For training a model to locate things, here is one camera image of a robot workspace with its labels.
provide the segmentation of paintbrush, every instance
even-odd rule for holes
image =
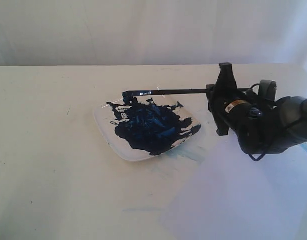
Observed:
[[[138,90],[124,91],[122,93],[125,104],[130,103],[134,97],[151,95],[178,95],[178,94],[206,94],[210,89],[169,89],[169,90]]]

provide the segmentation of paint smear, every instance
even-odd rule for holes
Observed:
[[[160,155],[174,146],[179,140],[185,140],[196,134],[201,125],[195,125],[191,117],[181,119],[175,112],[182,108],[175,105],[156,105],[148,99],[149,104],[137,101],[124,105],[107,102],[112,107],[116,119],[110,123],[116,125],[115,133],[125,139],[133,149],[144,150],[150,155]]]

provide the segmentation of table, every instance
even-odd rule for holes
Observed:
[[[237,84],[278,84],[277,97],[307,97],[292,64],[233,65]],[[204,95],[175,98],[201,132],[168,154],[120,159],[93,110],[126,90],[203,88],[218,65],[0,67],[0,239],[172,240],[159,216],[219,137]]]

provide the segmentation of white backdrop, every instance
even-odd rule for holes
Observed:
[[[298,63],[307,0],[0,0],[0,66]]]

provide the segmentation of white plate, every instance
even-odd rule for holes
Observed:
[[[104,138],[124,160],[137,162],[176,148],[200,123],[170,96],[141,96],[138,103],[122,99],[99,106],[94,118]]]

